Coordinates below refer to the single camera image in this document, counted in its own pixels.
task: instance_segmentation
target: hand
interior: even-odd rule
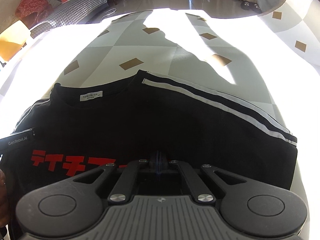
[[[10,222],[9,202],[7,198],[7,188],[5,185],[5,175],[0,170],[0,228],[5,227]]]

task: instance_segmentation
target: glossy floor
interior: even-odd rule
[[[113,1],[109,0],[110,8],[117,9],[113,16],[155,8],[204,10],[213,18],[238,18],[256,14],[251,10],[241,9],[240,0],[117,0],[117,3],[114,5]]]

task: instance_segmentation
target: geometric pattern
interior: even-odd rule
[[[319,14],[318,0],[282,0],[272,12],[264,13],[259,18],[320,75]]]
[[[208,39],[208,40],[212,40],[212,39],[214,39],[214,38],[217,37],[217,36],[214,36],[214,35],[212,35],[212,34],[210,34],[210,33],[202,33],[202,34],[200,34],[199,36],[204,37],[204,38],[206,38],[206,39]]]
[[[185,14],[188,21],[176,23],[184,43],[149,25],[146,19],[152,14],[152,10],[131,13],[112,21],[71,61],[57,82],[67,87],[90,87],[130,77],[142,69],[237,96],[273,118],[281,117],[276,115],[268,88],[249,57],[220,38],[207,21]],[[197,56],[199,50],[204,53],[202,59]],[[220,68],[231,72],[236,85],[221,76]]]
[[[274,11],[272,17],[273,17],[273,19],[281,20],[282,12],[276,12],[276,11]]]

